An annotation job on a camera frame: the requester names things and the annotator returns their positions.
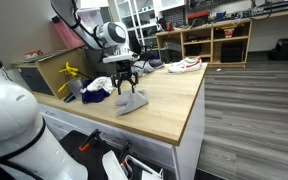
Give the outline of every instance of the black box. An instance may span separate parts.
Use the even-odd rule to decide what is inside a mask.
[[[160,50],[160,53],[161,53],[160,54],[161,61],[165,63],[178,62],[182,59],[182,54],[181,52],[178,52],[178,51],[165,49],[165,50]]]
[[[54,95],[51,89],[46,84],[44,78],[42,77],[41,73],[36,68],[18,68],[22,78],[27,83],[27,85],[31,88],[32,91]]]
[[[222,43],[221,62],[242,62],[244,59],[243,42]]]
[[[198,56],[202,51],[202,44],[188,45],[185,47],[185,56]]]
[[[288,39],[279,39],[275,49],[269,52],[268,58],[276,61],[288,60]]]

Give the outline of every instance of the white cabinet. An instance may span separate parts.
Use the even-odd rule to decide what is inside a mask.
[[[165,11],[168,9],[180,7],[185,5],[185,0],[158,0],[158,10]]]
[[[115,0],[115,6],[131,38],[136,37],[142,46],[156,44],[152,33],[157,30],[156,17],[160,16],[155,0]]]
[[[122,148],[126,140],[132,142],[132,152],[156,165],[175,173],[173,146],[122,129],[108,126],[91,119],[77,116],[49,106],[39,105],[42,116],[54,136],[59,140],[72,130],[86,135],[95,129],[101,131],[101,138],[108,144]]]

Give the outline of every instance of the shelving unit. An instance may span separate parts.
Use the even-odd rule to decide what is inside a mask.
[[[239,37],[214,39],[213,42],[236,41],[236,40],[243,40],[243,39],[248,39],[248,36],[239,36]]]
[[[184,45],[193,45],[193,44],[203,44],[203,43],[210,43],[211,40],[203,40],[203,41],[194,41],[194,42],[185,42]]]
[[[232,26],[231,21],[223,21],[216,24],[206,24],[191,29],[183,29],[172,32],[157,33],[157,42],[159,48],[164,48],[167,41],[176,42],[181,45],[182,59],[185,57],[193,58],[200,56],[203,62],[208,62],[209,67],[245,67],[247,61],[247,52],[249,47],[252,22],[249,19],[241,20],[239,25],[243,28],[233,33],[233,37],[219,37],[219,28]],[[221,62],[222,44],[230,42],[241,42],[243,53],[240,62]]]
[[[156,38],[150,32],[156,32],[157,7],[155,0],[115,0],[117,14],[130,36],[135,36],[141,46],[156,45]]]

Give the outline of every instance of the shoe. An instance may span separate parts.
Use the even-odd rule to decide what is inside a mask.
[[[165,63],[162,62],[160,59],[152,59],[148,61],[150,63],[150,65],[154,68],[154,69],[159,69],[164,67]]]
[[[181,74],[187,71],[198,71],[202,67],[202,59],[200,57],[196,58],[185,58],[180,62],[173,63],[171,67],[168,68],[168,72]]]
[[[188,62],[188,63],[195,63],[196,62],[196,60],[197,59],[199,59],[200,57],[199,56],[197,56],[196,58],[184,58],[184,59],[182,59],[182,60],[180,60],[179,62],[174,62],[174,63],[172,63],[172,66],[173,65],[177,65],[177,64],[179,64],[179,63],[183,63],[183,61],[186,61],[186,62]]]

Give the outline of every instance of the gray cloth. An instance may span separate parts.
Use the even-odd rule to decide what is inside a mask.
[[[132,93],[131,90],[123,91],[120,97],[116,100],[115,104],[121,106],[116,111],[116,114],[121,116],[132,112],[146,104],[148,104],[148,98],[145,90],[135,91]]]
[[[145,61],[136,61],[132,67],[132,72],[137,72],[138,77],[142,77],[144,73],[150,73],[154,71],[154,68],[150,65],[149,62]]]

